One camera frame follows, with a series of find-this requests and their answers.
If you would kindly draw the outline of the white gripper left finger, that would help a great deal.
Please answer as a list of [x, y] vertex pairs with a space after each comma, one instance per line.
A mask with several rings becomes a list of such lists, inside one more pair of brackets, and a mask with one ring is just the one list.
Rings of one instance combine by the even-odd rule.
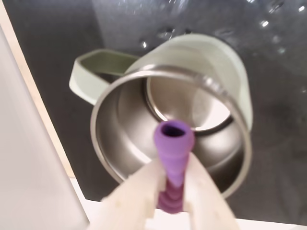
[[154, 216], [165, 182], [160, 160], [152, 160], [101, 200], [88, 229], [143, 230], [146, 220]]

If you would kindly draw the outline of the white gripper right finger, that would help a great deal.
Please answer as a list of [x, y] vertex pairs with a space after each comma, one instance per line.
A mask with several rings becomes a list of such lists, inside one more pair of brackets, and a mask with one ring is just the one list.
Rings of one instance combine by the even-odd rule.
[[210, 177], [191, 153], [185, 171], [183, 210], [192, 230], [237, 230], [236, 218]]

